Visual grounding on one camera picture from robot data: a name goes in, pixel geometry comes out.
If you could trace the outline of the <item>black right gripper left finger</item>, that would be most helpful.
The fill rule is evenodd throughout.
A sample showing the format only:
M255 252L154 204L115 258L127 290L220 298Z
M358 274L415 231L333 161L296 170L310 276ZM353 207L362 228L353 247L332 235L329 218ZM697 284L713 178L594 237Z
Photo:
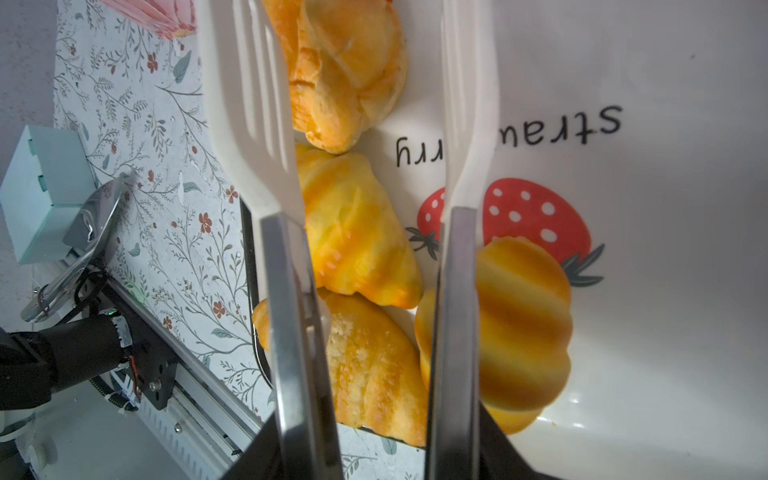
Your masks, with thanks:
M254 441L224 474L222 480L279 480L282 457L276 417L265 422Z

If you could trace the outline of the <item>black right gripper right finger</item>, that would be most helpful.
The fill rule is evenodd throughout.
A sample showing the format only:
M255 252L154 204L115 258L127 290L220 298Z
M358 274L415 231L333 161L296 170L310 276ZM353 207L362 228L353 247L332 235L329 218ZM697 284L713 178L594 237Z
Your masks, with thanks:
M557 480L536 472L517 452L487 409L480 405L480 473L482 480Z

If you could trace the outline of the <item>striped oval bread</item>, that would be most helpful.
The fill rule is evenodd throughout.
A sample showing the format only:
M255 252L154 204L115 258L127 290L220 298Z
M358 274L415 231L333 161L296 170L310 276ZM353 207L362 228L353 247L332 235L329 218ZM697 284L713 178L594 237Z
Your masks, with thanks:
M574 321L560 264L523 237L491 240L476 255L479 394L507 435L525 430L564 390Z

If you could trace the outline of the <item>round bun bread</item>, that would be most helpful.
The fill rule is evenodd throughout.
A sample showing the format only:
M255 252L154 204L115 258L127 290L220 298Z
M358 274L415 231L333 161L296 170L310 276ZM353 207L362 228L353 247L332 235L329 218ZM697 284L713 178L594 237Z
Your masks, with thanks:
M408 51L392 2L267 1L287 64L292 122L331 154L350 150L394 109Z

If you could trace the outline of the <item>floral paper bag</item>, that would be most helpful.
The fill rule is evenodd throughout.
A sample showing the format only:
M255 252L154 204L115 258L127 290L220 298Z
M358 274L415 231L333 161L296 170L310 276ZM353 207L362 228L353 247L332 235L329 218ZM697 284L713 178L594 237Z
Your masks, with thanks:
M164 39L196 33L192 0L101 0L101 3Z

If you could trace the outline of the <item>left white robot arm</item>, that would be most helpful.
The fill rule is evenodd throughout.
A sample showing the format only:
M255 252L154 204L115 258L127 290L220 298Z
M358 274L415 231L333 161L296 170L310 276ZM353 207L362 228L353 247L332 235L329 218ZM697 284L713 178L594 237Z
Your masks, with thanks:
M32 411L52 396L111 370L128 370L150 406L190 402L195 419L209 420L231 447L225 479L280 479L275 425L257 427L236 398L172 337L135 315L100 314L38 332L1 334L1 408Z

